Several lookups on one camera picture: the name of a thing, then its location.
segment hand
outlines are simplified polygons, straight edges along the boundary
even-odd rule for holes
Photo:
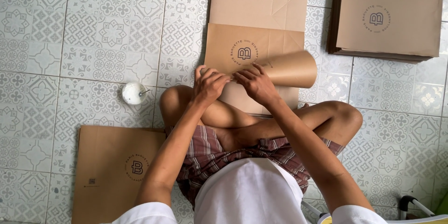
[[[206,66],[198,66],[194,71],[193,102],[198,102],[204,108],[209,107],[221,95],[224,86],[230,82],[230,76],[209,68],[201,75]]]
[[[237,83],[243,85],[247,95],[264,107],[280,100],[280,95],[264,68],[257,63],[252,63],[252,65],[255,68],[244,69],[232,74]]]

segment knee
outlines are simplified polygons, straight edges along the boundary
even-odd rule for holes
[[[188,86],[173,86],[162,93],[159,100],[160,110],[167,112],[169,110],[176,110],[182,104],[188,103],[193,94],[193,89]]]
[[[361,128],[363,119],[358,109],[341,101],[332,101],[332,108],[335,111],[335,116],[340,117],[347,125],[358,129]]]

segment green object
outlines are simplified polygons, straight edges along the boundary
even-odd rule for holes
[[[448,192],[445,194],[445,197],[440,202],[439,207],[435,211],[435,215],[447,215],[448,214]]]

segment plaid shorts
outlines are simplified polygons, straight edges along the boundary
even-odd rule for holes
[[[166,128],[167,135],[173,129],[172,126]],[[321,139],[334,155],[338,155],[344,149],[344,146],[335,142]],[[213,129],[201,125],[196,126],[181,171],[177,176],[179,189],[194,208],[194,199],[204,182],[227,164],[243,158],[269,158],[291,174],[302,192],[306,192],[310,174],[305,170],[286,137],[262,138],[257,146],[229,152],[223,150]]]

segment white glue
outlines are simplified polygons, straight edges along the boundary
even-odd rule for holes
[[[129,105],[138,105],[146,99],[148,94],[145,91],[145,87],[142,84],[133,81],[123,87],[121,95],[123,100]]]

